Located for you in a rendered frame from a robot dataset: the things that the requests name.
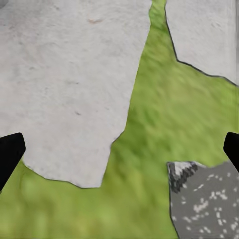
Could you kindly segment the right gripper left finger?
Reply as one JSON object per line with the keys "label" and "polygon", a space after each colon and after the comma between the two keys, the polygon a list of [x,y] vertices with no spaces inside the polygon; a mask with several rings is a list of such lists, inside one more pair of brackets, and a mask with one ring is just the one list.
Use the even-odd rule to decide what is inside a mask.
{"label": "right gripper left finger", "polygon": [[21,132],[0,138],[0,192],[26,152]]}

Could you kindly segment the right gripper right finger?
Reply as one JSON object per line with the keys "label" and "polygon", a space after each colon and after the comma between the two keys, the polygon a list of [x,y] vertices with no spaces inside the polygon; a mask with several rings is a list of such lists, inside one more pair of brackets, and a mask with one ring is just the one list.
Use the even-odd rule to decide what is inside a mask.
{"label": "right gripper right finger", "polygon": [[223,150],[239,173],[239,134],[228,132]]}

